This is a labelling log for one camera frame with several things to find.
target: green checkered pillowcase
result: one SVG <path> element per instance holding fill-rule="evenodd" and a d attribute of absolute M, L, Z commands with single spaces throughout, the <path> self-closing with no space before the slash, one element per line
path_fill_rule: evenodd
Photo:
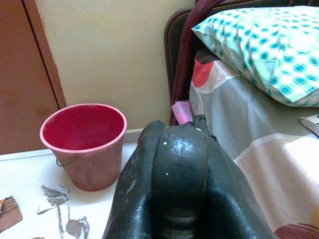
<path fill-rule="evenodd" d="M 193 28 L 231 68 L 290 106 L 319 106 L 319 8 L 242 8 Z"/>

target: red bucket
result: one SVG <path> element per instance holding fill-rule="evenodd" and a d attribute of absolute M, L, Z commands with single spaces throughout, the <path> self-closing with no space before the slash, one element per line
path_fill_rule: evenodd
<path fill-rule="evenodd" d="M 99 191 L 110 186 L 121 171 L 125 116 L 102 104 L 69 106 L 51 115 L 40 138 L 75 186 Z"/>

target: bed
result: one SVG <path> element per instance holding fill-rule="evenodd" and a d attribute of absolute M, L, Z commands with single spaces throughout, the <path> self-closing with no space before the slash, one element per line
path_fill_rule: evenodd
<path fill-rule="evenodd" d="M 192 28 L 229 9 L 297 5 L 319 1 L 200 0 L 173 14 L 164 35 L 171 104 L 189 100 L 195 115 L 206 116 L 281 239 L 319 238 L 319 139 L 299 121 L 319 114 L 318 106 L 278 102 L 208 50 Z M 203 65 L 209 69 L 198 74 Z M 177 124 L 173 113 L 170 124 Z"/>

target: brown cabinet door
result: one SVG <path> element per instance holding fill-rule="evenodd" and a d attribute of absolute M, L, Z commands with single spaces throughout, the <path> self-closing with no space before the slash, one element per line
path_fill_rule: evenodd
<path fill-rule="evenodd" d="M 0 0 L 0 154 L 44 148 L 40 127 L 57 110 L 21 0 Z"/>

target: mattress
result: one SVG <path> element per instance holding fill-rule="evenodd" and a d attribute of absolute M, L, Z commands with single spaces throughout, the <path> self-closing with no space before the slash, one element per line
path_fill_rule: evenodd
<path fill-rule="evenodd" d="M 318 236 L 319 139 L 299 122 L 318 108 L 275 101 L 207 49 L 196 55 L 189 100 L 245 174 L 276 235 Z"/>

